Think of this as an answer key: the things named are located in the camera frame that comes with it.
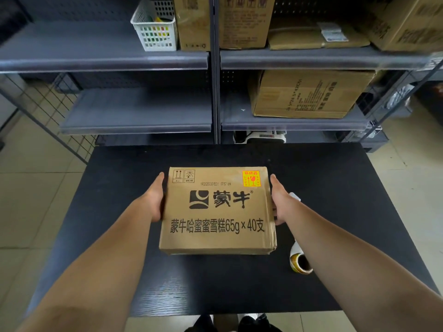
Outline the person's left hand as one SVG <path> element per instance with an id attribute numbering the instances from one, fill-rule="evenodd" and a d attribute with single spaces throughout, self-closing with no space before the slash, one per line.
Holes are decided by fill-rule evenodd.
<path id="1" fill-rule="evenodd" d="M 151 221 L 152 222 L 159 222 L 162 217 L 164 197 L 163 197 L 161 204 L 154 204 L 152 202 L 152 184 L 151 184 L 149 186 L 149 188 L 146 190 L 146 192 L 143 195 L 141 195 L 141 197 L 139 197 L 139 199 L 145 205 L 147 205 L 147 209 L 149 211 Z"/>

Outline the person's right hand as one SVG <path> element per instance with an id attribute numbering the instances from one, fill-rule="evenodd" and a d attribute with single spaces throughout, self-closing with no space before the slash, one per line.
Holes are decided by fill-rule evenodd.
<path id="1" fill-rule="evenodd" d="M 290 195 L 275 174 L 270 175 L 272 184 L 272 200 L 276 209 L 276 223 L 286 223 L 291 227 L 300 215 L 301 203 Z"/>

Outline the printed brown cardboard box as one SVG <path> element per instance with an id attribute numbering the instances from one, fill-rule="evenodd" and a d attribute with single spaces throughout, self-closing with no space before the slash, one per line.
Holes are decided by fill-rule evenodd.
<path id="1" fill-rule="evenodd" d="M 268 255 L 276 248 L 265 166 L 169 168 L 161 251 L 169 255 Z"/>

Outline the person's right forearm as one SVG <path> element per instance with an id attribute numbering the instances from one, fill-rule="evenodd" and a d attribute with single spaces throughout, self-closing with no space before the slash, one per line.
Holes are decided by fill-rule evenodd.
<path id="1" fill-rule="evenodd" d="M 443 332 L 443 298 L 391 257 L 302 203 L 289 229 L 358 332 Z"/>

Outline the person's left forearm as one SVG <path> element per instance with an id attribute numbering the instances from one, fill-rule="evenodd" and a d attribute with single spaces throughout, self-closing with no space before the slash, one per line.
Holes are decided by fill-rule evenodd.
<path id="1" fill-rule="evenodd" d="M 122 332 L 143 269 L 151 217 L 140 199 L 83 252 L 16 332 Z"/>

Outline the white appliance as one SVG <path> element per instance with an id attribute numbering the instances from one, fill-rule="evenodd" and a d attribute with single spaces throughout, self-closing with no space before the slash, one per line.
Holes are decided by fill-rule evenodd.
<path id="1" fill-rule="evenodd" d="M 286 143 L 286 131 L 267 130 L 267 131 L 234 131 L 234 144 L 253 144 L 253 143 Z"/>

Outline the wide cardboard box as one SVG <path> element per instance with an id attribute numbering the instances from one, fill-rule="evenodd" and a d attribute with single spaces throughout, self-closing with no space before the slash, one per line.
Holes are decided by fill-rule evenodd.
<path id="1" fill-rule="evenodd" d="M 374 70 L 281 69 L 251 73 L 254 116 L 341 119 L 374 78 Z"/>

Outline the grey metal shelving unit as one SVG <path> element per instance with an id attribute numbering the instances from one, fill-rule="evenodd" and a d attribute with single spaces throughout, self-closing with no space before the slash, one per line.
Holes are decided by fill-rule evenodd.
<path id="1" fill-rule="evenodd" d="M 437 53 L 361 48 L 224 50 L 219 0 L 210 4 L 209 52 L 146 52 L 130 23 L 140 0 L 0 0 L 0 73 L 68 72 L 81 94 L 61 130 L 66 135 L 160 134 L 151 143 L 203 135 L 214 144 L 234 131 L 363 131 L 357 101 L 341 119 L 254 116 L 251 73 L 281 69 L 374 70 L 368 93 L 387 71 L 418 70 Z M 356 21 L 365 0 L 275 0 L 270 28 Z"/>

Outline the person's right black shoe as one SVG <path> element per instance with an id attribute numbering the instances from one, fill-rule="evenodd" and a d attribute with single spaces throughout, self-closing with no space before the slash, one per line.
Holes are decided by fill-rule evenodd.
<path id="1" fill-rule="evenodd" d="M 282 332 L 269 322 L 266 313 L 242 313 L 237 317 L 237 332 Z"/>

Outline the person's black shoe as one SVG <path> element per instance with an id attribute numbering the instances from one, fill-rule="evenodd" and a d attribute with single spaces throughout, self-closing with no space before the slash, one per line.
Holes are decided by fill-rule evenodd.
<path id="1" fill-rule="evenodd" d="M 184 332 L 218 332 L 218 329 L 214 325 L 213 315 L 205 314 L 199 316 L 194 325 Z"/>
<path id="2" fill-rule="evenodd" d="M 242 313 L 237 317 L 237 332 L 282 332 L 269 322 L 266 313 Z"/>

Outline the person's left black shoe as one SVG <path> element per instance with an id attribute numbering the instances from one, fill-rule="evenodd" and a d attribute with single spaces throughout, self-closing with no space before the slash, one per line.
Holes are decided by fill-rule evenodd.
<path id="1" fill-rule="evenodd" d="M 199 316 L 194 325 L 184 332 L 218 332 L 218 329 L 214 325 L 213 315 L 205 314 Z"/>

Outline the flat brown labelled parcel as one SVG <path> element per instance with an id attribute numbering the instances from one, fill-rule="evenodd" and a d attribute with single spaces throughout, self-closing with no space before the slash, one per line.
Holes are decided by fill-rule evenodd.
<path id="1" fill-rule="evenodd" d="M 270 50 L 361 48 L 370 40 L 348 24 L 315 22 L 312 25 L 281 24 L 269 29 Z"/>

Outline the cardboard box with handling symbols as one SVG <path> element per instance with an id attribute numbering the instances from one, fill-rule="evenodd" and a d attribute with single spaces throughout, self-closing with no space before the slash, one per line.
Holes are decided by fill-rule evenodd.
<path id="1" fill-rule="evenodd" d="M 275 0 L 219 0 L 219 47 L 262 49 L 266 45 Z"/>

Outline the tall narrow cardboard box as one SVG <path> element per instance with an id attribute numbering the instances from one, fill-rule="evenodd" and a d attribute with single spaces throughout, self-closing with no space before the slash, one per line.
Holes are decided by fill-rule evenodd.
<path id="1" fill-rule="evenodd" d="M 174 0 L 175 20 L 179 32 L 180 50 L 209 52 L 209 0 Z"/>

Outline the large barcode cardboard box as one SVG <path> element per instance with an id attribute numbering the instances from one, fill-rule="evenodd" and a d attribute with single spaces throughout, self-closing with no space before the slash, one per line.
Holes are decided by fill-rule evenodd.
<path id="1" fill-rule="evenodd" d="M 365 0 L 356 24 L 382 51 L 443 52 L 443 0 Z"/>

